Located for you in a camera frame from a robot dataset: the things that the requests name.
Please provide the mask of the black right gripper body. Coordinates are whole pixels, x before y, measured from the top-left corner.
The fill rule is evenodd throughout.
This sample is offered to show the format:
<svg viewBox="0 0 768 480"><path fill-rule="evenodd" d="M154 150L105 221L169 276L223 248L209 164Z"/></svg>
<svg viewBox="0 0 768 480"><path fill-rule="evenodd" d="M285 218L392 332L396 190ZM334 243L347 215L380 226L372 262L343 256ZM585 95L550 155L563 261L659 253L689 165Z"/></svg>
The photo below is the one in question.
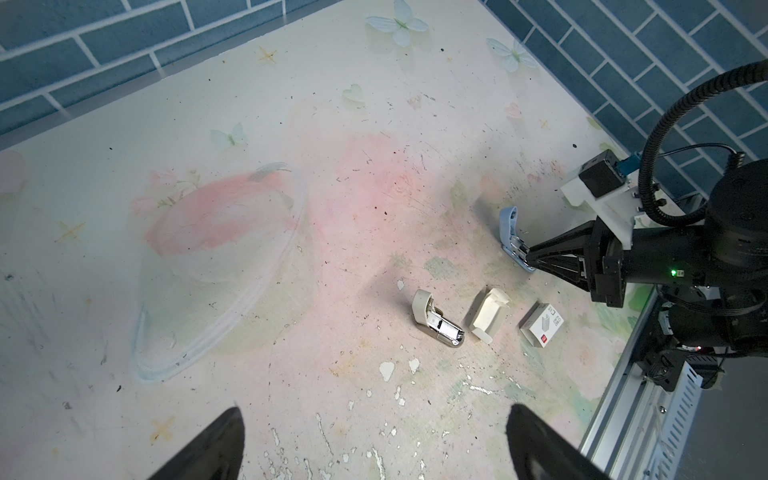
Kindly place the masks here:
<svg viewBox="0 0 768 480"><path fill-rule="evenodd" d="M767 286L765 228L748 229L710 218L703 225L670 229L686 232L686 250L584 251L592 300L621 307L628 283L737 289Z"/></svg>

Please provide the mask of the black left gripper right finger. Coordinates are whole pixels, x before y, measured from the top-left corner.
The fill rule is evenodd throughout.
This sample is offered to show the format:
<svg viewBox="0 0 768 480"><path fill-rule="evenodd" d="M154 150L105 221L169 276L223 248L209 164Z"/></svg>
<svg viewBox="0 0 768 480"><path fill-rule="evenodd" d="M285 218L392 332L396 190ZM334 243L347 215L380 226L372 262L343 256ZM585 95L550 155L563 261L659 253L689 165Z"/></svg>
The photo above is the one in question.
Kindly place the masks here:
<svg viewBox="0 0 768 480"><path fill-rule="evenodd" d="M518 479L609 479L524 404L511 407L506 435Z"/></svg>

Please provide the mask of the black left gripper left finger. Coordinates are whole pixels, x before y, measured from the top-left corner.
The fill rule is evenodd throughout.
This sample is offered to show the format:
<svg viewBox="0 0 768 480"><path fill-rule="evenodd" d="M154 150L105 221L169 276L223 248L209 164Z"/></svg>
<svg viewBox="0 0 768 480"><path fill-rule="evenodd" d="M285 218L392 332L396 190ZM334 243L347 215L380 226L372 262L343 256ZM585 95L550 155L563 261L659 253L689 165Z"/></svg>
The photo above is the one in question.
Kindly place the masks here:
<svg viewBox="0 0 768 480"><path fill-rule="evenodd" d="M244 448L245 424L240 409L234 406L218 416L150 479L237 479Z"/></svg>

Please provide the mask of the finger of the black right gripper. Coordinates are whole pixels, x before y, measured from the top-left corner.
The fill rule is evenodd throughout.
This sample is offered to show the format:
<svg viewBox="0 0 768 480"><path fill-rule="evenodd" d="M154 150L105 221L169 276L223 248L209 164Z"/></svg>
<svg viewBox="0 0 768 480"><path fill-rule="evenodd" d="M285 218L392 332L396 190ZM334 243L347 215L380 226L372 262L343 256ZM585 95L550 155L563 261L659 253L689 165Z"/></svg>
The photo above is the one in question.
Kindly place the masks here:
<svg viewBox="0 0 768 480"><path fill-rule="evenodd" d="M534 258L529 254L527 263L532 268L555 276L583 291L590 290L587 270L582 257L551 255Z"/></svg>
<svg viewBox="0 0 768 480"><path fill-rule="evenodd" d="M549 256L583 256L596 221L590 220L549 240L528 248L527 260L540 260Z"/></svg>

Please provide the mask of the blue stapler top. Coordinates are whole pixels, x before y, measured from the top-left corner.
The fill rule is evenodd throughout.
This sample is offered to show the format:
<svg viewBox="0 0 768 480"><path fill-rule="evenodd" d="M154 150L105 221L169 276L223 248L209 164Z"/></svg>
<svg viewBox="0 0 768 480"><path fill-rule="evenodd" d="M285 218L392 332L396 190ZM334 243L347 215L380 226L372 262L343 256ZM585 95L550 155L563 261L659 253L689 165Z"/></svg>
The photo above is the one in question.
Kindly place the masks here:
<svg viewBox="0 0 768 480"><path fill-rule="evenodd" d="M536 271L527 262L528 247L517 235L518 209L516 206L502 209L499 213L499 237L502 249L525 271Z"/></svg>

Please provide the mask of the beige stapler base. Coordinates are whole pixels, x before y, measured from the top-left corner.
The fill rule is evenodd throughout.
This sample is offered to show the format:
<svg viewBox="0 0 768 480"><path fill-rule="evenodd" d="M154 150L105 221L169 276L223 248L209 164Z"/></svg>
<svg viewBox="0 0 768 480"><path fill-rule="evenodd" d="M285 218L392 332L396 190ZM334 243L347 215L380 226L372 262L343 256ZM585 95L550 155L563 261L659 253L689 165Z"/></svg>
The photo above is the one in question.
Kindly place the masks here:
<svg viewBox="0 0 768 480"><path fill-rule="evenodd" d="M463 344L464 330L448 320L443 312L435 306L433 295L430 292L417 290L411 307L415 323L419 329L451 348L458 348Z"/></svg>

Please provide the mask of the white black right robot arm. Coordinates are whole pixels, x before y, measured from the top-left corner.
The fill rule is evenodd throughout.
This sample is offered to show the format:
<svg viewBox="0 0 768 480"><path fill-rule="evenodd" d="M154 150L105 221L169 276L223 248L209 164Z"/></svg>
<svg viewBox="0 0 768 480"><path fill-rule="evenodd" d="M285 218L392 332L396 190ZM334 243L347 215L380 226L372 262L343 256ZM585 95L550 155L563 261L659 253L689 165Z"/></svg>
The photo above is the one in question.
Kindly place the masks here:
<svg viewBox="0 0 768 480"><path fill-rule="evenodd" d="M666 391L685 364L709 387L720 359L767 354L767 163L726 174L700 224L638 229L624 249L595 219L528 248L526 262L609 307L630 283L655 286L656 324L635 361Z"/></svg>

